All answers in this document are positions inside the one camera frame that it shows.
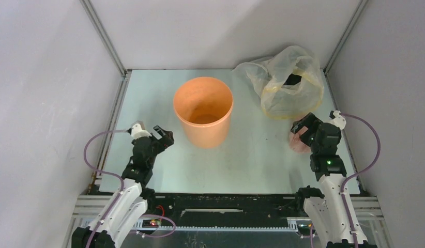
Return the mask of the pink plastic trash bag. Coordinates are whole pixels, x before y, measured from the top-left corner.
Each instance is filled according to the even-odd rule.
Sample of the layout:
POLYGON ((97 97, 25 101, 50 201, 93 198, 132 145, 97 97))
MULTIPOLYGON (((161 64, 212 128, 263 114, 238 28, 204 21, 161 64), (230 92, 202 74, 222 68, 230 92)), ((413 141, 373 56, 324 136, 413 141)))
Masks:
POLYGON ((309 153, 310 147, 300 140, 300 136, 308 130, 307 127, 302 127, 296 134, 289 133, 289 147, 297 153, 309 153))

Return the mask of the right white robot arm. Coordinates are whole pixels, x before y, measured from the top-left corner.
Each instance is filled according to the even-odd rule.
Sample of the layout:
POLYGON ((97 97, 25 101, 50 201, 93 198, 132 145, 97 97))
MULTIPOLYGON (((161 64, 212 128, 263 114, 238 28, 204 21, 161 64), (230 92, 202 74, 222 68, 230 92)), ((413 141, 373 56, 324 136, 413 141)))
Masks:
POLYGON ((308 216, 322 247, 372 247, 362 231, 346 188, 351 179, 343 160, 337 154, 346 125, 340 111, 330 112, 324 122, 313 113, 293 122, 291 133, 310 148, 310 168, 319 188, 300 188, 295 194, 294 209, 308 216))

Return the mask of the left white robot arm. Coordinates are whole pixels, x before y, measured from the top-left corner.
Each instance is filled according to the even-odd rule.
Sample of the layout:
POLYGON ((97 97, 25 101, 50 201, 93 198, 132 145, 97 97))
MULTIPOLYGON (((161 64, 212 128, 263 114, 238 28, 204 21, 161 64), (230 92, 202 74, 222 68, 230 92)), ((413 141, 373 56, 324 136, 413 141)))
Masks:
POLYGON ((141 218, 159 220, 153 214, 157 208, 155 191, 147 187, 153 175, 157 155, 174 144, 173 133, 159 125, 153 128, 156 138, 138 121, 125 133, 132 137, 132 155, 121 175, 119 188, 109 202, 86 227, 72 233, 71 247, 121 247, 125 238, 134 233, 133 226, 141 218))

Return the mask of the orange plastic trash bin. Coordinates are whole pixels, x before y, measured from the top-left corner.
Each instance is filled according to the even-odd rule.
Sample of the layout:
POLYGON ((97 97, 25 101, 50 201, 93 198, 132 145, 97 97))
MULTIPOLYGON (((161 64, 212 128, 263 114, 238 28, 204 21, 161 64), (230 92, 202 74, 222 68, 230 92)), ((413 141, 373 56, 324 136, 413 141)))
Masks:
POLYGON ((196 77, 176 91, 174 111, 188 140, 202 148, 220 145, 231 124, 231 89, 214 77, 196 77))

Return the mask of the clear yellowish plastic bag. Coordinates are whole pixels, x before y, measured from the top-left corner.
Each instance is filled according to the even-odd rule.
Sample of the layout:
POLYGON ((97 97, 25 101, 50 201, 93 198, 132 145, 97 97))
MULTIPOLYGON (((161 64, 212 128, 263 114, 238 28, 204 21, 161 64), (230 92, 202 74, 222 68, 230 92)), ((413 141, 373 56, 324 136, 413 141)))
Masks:
POLYGON ((298 45, 290 45, 275 56, 241 63, 233 72, 253 87, 262 111, 270 118, 302 117, 323 102, 320 62, 298 45))

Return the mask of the black front mounting rail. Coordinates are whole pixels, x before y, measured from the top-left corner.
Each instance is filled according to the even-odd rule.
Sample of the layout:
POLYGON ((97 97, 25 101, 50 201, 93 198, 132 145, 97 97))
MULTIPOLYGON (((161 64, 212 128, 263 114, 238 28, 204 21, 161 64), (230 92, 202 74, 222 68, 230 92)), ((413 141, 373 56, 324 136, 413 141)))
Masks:
POLYGON ((178 228, 280 229, 308 219, 293 194, 157 193, 149 203, 148 213, 178 228))

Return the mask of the aluminium frame post left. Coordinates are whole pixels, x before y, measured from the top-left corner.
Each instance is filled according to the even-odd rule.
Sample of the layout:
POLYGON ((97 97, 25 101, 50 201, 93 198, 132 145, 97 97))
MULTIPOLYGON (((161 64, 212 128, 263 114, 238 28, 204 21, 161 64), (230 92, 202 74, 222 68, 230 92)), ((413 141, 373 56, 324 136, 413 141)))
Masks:
POLYGON ((94 5, 90 0, 80 0, 80 3, 82 4, 82 7, 84 8, 86 14, 88 15, 88 18, 93 25, 94 29, 96 30, 99 38, 102 41, 103 46, 105 47, 108 55, 110 56, 111 60, 113 61, 116 69, 120 73, 121 76, 125 76, 127 74, 127 69, 123 65, 115 46, 113 45, 109 34, 104 28, 103 22, 98 16, 98 13, 96 9, 94 8, 94 5))

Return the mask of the aluminium frame post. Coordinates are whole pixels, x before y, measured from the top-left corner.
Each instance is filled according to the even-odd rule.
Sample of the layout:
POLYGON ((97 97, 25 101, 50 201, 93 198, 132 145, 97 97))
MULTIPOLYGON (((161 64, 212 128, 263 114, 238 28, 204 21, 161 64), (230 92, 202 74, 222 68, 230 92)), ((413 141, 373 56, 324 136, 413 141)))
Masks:
POLYGON ((98 13, 96 9, 94 8, 94 5, 90 0, 80 0, 80 3, 82 4, 82 7, 84 8, 86 14, 88 15, 88 18, 93 25, 94 29, 96 30, 99 38, 102 41, 103 46, 105 47, 108 55, 110 56, 111 60, 113 61, 116 69, 120 73, 121 76, 125 76, 127 74, 127 69, 123 65, 115 46, 113 45, 109 34, 104 28, 103 22, 98 16, 98 13))
POLYGON ((335 46, 334 51, 332 52, 326 66, 324 67, 323 71, 324 74, 327 76, 332 69, 336 59, 338 58, 341 50, 343 49, 344 45, 346 44, 349 36, 351 35, 352 31, 354 30, 359 18, 361 17, 363 11, 368 5, 368 0, 360 0, 355 11, 353 12, 350 20, 347 23, 347 26, 345 30, 343 31, 338 43, 335 46))

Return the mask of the aluminium frame post right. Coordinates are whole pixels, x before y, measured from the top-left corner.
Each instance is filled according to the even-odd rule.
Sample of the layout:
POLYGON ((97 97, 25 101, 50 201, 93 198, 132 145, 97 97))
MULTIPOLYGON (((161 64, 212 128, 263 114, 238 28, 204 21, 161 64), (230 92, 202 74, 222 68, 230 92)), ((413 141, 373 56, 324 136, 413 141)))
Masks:
POLYGON ((345 30, 343 31, 338 43, 335 46, 334 51, 332 52, 326 66, 324 67, 323 71, 324 74, 327 76, 332 69, 336 59, 338 58, 341 50, 343 49, 344 45, 346 44, 349 36, 351 35, 352 31, 354 30, 359 18, 361 17, 363 11, 368 5, 368 0, 360 0, 355 11, 353 12, 350 20, 347 23, 347 26, 345 30))

